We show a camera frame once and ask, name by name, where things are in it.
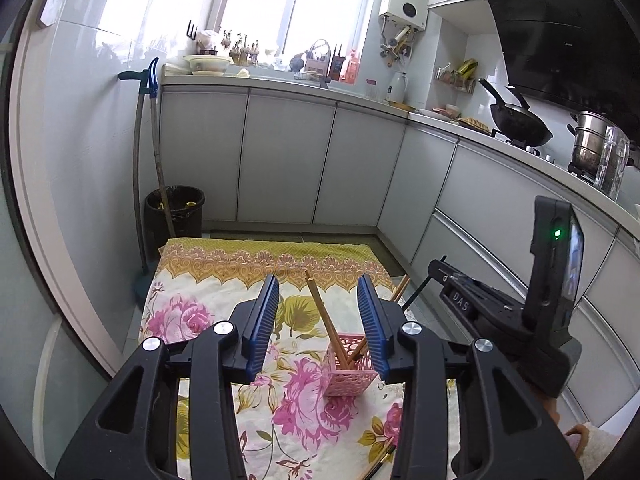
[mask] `floor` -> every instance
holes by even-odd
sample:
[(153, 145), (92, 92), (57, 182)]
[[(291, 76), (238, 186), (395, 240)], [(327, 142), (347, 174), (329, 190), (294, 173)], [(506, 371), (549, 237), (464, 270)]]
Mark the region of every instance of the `floor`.
[[(222, 238), (226, 240), (266, 240), (270, 242), (318, 242), (323, 244), (352, 244), (368, 245), (376, 258), (385, 267), (386, 271), (399, 283), (404, 276), (404, 269), (379, 240), (376, 235), (348, 235), (348, 234), (318, 234), (318, 233), (265, 233), (265, 232), (239, 232), (239, 231), (212, 231), (202, 234), (203, 238)], [(408, 300), (417, 285), (410, 283), (402, 297)], [(450, 338), (446, 329), (436, 320), (433, 311), (422, 298), (418, 297), (411, 308), (416, 321), (441, 338)], [(123, 355), (129, 357), (138, 346), (138, 330), (142, 320), (142, 311), (136, 308), (131, 319), (129, 333), (124, 345)]]

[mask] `pot handle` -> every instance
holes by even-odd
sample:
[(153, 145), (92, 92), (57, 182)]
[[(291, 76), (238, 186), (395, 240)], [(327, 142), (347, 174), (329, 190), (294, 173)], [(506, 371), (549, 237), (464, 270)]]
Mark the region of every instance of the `pot handle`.
[(489, 83), (484, 77), (478, 78), (478, 82), (484, 87), (484, 89), (489, 92), (495, 98), (495, 102), (498, 106), (503, 107), (506, 103), (498, 91)]
[(527, 103), (526, 99), (522, 96), (522, 94), (520, 92), (518, 92), (518, 90), (516, 90), (516, 87), (513, 85), (507, 85), (505, 86), (505, 88), (511, 92), (513, 95), (515, 95), (516, 99), (520, 102), (520, 106), (522, 108), (524, 108), (525, 110), (529, 110), (529, 103)]

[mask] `trash can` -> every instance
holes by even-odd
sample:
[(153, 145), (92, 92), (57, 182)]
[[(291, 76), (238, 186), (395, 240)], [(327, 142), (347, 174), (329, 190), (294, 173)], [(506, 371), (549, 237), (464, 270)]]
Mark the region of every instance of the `trash can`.
[[(204, 193), (196, 187), (168, 186), (166, 195), (174, 220), (175, 235), (178, 238), (202, 238), (202, 206)], [(158, 249), (169, 239), (160, 190), (149, 193), (145, 198), (144, 212), (145, 242), (151, 261), (159, 258)]]

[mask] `black wok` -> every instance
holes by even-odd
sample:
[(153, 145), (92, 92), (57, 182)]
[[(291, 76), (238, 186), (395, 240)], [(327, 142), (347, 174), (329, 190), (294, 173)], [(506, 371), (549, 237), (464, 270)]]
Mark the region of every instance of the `black wok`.
[(529, 104), (514, 86), (508, 85), (506, 89), (516, 97), (520, 106), (506, 103), (486, 79), (480, 78), (478, 82), (495, 98), (495, 104), (490, 106), (491, 115), (495, 125), (504, 136), (511, 140), (524, 142), (527, 146), (534, 148), (551, 140), (553, 134), (542, 122), (542, 119), (529, 111)]

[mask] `range hood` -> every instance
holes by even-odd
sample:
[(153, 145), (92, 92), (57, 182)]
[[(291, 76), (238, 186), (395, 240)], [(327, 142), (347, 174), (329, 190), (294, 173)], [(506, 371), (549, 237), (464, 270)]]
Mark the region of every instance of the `range hood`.
[(613, 0), (488, 0), (509, 83), (640, 144), (640, 43)]

